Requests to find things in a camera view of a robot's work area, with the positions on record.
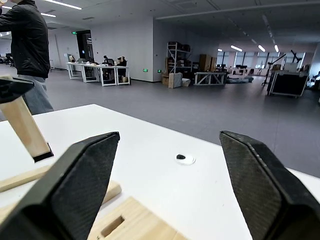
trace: wooden block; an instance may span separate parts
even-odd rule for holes
[[[102,204],[105,204],[108,201],[114,199],[121,192],[122,192],[121,186],[115,181],[110,181],[108,189],[107,189],[106,194],[105,194],[105,197],[104,197],[104,199],[102,201]],[[8,214],[15,208],[15,206],[17,204],[18,203],[16,202],[16,203],[8,205],[6,207],[0,208],[0,224],[8,216]]]
[[[2,78],[13,80],[10,75]],[[12,102],[0,104],[0,110],[33,158],[50,153],[50,148],[22,96]]]
[[[184,236],[130,197],[96,221],[88,240],[186,240]]]
[[[27,171],[17,176],[2,180],[0,181],[0,193],[40,179],[50,168],[51,165],[43,166],[38,169]]]

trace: cardboard box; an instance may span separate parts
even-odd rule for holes
[[[169,85],[170,89],[182,87],[182,73],[170,73],[169,74]]]
[[[211,65],[210,65],[210,72],[216,71],[216,65],[217,65],[217,58],[212,57],[211,58]]]
[[[210,71],[211,67],[211,56],[207,54],[200,55],[199,68],[201,72]]]
[[[162,75],[162,84],[169,86],[169,75]]]

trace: person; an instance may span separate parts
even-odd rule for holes
[[[47,95],[46,79],[50,71],[48,28],[34,0],[10,0],[11,10],[2,14],[0,32],[12,34],[11,53],[18,78],[34,82],[23,99],[32,115],[54,111]]]
[[[313,79],[314,79],[314,80],[318,80],[318,78],[320,78],[320,71],[318,72],[317,75],[314,75],[314,76],[313,76]]]

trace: black stand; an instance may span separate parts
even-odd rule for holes
[[[271,66],[272,66],[273,64],[275,64],[276,62],[278,62],[280,59],[284,58],[285,56],[286,56],[286,54],[283,55],[283,56],[281,56],[281,57],[279,57],[279,58],[278,58],[277,60],[275,60],[274,62],[268,62],[268,65],[269,65],[268,71],[266,71],[265,80],[264,80],[264,82],[261,84],[261,86],[264,87],[264,86],[267,84],[267,80],[268,80],[268,77],[269,77],[269,73],[270,73]]]

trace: white table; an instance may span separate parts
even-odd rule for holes
[[[222,147],[97,105],[34,116],[54,157],[34,164],[8,124],[0,122],[0,180],[54,163],[73,143],[119,131],[111,179],[122,195],[100,213],[105,215],[133,196],[191,240],[250,240],[233,193]],[[94,119],[94,124],[87,124]],[[174,161],[177,154],[196,157],[191,166]],[[292,170],[320,201],[320,179]],[[19,200],[34,183],[0,194],[0,207]]]
[[[72,79],[79,79],[79,76],[74,75],[73,73],[73,66],[79,66],[81,68],[81,76],[84,83],[92,83],[92,82],[101,82],[102,87],[105,86],[117,86],[117,85],[131,85],[131,78],[130,78],[130,68],[128,66],[108,66],[104,64],[100,65],[91,65],[87,63],[76,63],[76,62],[67,62],[67,70],[69,73],[70,80]],[[94,72],[94,76],[90,77],[92,79],[88,79],[86,76],[86,68],[92,68]],[[114,70],[114,83],[105,84],[104,79],[104,72],[103,69],[113,69]],[[119,81],[119,69],[126,69],[128,75],[128,82],[120,82]]]
[[[225,84],[225,77],[227,74],[225,72],[196,72],[195,73],[195,80],[194,85],[195,86],[217,86],[217,85],[224,85]]]

